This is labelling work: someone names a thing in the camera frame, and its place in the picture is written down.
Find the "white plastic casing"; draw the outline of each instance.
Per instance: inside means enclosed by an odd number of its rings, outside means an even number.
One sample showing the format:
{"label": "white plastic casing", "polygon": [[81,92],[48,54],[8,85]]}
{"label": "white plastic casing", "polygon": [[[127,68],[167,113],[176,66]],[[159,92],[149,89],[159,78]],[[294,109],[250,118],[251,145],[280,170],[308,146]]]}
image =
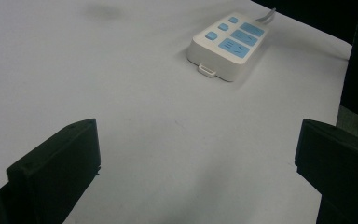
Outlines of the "white plastic casing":
{"label": "white plastic casing", "polygon": [[187,58],[207,77],[234,81],[268,32],[264,24],[233,12],[195,35]]}

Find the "button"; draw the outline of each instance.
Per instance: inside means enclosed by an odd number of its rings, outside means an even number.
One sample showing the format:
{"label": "button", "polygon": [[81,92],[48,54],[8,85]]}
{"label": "button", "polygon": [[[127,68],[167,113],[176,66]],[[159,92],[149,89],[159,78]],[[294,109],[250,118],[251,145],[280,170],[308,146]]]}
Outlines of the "button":
{"label": "button", "polygon": [[222,30],[222,31],[226,31],[226,30],[228,30],[228,25],[222,23],[222,24],[219,25],[219,29]]}
{"label": "button", "polygon": [[229,38],[226,38],[222,43],[220,43],[219,47],[240,58],[244,58],[249,52],[248,48]]}
{"label": "button", "polygon": [[237,23],[237,22],[238,22],[238,19],[235,18],[235,17],[231,17],[231,18],[229,19],[229,21],[232,22],[232,23]]}
{"label": "button", "polygon": [[217,38],[217,34],[211,31],[205,37],[210,40],[215,40]]}
{"label": "button", "polygon": [[253,46],[257,42],[257,38],[252,37],[251,35],[247,35],[246,33],[240,30],[236,30],[234,33],[232,33],[231,36],[249,46]]}
{"label": "button", "polygon": [[264,30],[260,29],[260,28],[257,28],[251,24],[249,24],[248,22],[244,23],[242,26],[241,26],[241,29],[246,31],[246,32],[249,32],[251,33],[252,35],[256,35],[256,36],[261,36],[262,34],[264,34]]}

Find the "white remote control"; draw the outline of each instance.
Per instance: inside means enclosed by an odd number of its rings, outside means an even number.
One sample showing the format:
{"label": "white remote control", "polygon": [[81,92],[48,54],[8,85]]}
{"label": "white remote control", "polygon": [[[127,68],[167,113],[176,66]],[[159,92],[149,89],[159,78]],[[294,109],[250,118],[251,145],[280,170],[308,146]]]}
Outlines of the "white remote control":
{"label": "white remote control", "polygon": [[268,32],[261,22],[234,12],[195,35],[187,58],[207,77],[234,81]]}

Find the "table surface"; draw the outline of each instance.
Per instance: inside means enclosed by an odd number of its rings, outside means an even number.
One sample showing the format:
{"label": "table surface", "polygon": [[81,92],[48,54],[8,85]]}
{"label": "table surface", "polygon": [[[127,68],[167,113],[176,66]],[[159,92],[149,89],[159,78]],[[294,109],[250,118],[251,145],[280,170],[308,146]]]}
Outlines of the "table surface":
{"label": "table surface", "polygon": [[235,82],[186,58],[249,0],[0,0],[0,187],[6,168],[96,118],[97,176],[65,223],[315,223],[294,165],[302,119],[335,124],[351,46],[277,14]]}

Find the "cable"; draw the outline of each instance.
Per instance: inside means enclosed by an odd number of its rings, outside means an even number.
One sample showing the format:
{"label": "cable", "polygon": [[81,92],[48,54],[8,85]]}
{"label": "cable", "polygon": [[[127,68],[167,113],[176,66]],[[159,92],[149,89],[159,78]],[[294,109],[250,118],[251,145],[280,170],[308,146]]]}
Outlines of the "cable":
{"label": "cable", "polygon": [[266,16],[257,19],[256,21],[268,24],[274,19],[276,8],[273,8]]}

